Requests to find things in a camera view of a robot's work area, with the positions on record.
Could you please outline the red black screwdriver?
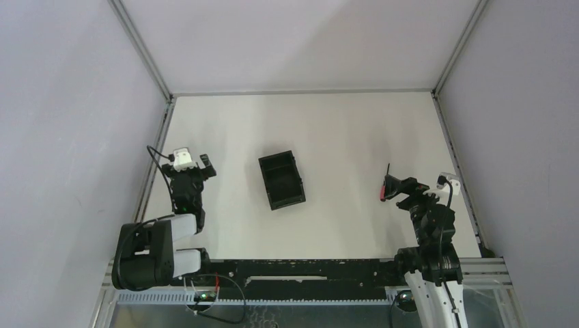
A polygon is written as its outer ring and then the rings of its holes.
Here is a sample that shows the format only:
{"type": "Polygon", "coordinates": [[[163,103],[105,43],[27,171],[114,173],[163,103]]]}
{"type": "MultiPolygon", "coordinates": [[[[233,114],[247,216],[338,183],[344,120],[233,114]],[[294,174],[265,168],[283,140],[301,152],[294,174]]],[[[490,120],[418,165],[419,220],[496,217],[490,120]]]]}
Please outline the red black screwdriver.
{"type": "Polygon", "coordinates": [[[389,175],[389,170],[390,170],[390,163],[388,163],[388,165],[386,167],[386,175],[384,176],[384,179],[382,181],[382,186],[381,186],[381,190],[380,190],[380,201],[381,202],[386,201],[386,180],[387,180],[387,176],[389,175]]]}

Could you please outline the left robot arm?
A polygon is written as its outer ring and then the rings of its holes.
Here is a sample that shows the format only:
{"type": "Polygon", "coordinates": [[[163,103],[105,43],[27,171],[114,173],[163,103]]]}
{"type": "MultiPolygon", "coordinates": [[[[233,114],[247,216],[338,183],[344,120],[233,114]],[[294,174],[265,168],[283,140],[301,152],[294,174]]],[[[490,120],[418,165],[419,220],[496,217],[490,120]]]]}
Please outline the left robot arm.
{"type": "Polygon", "coordinates": [[[170,189],[172,213],[141,223],[124,224],[113,259],[111,279],[118,290],[135,292],[168,286],[187,275],[198,285],[207,284],[214,274],[204,248],[179,250],[175,244],[202,232],[204,183],[216,176],[209,156],[200,156],[203,166],[194,164],[185,150],[174,152],[173,161],[161,172],[170,189]]]}

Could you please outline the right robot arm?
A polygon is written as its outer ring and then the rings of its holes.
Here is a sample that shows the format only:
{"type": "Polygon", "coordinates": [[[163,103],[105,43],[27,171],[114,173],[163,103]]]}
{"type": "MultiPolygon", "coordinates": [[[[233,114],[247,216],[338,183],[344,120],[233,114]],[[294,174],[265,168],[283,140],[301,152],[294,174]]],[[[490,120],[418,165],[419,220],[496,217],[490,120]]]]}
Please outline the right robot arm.
{"type": "Polygon", "coordinates": [[[467,327],[463,273],[453,246],[453,198],[460,194],[458,177],[440,173],[434,188],[414,177],[384,177],[381,201],[398,195],[396,206],[409,213],[417,245],[395,255],[395,277],[408,289],[398,292],[393,306],[415,311],[422,327],[467,327]]]}

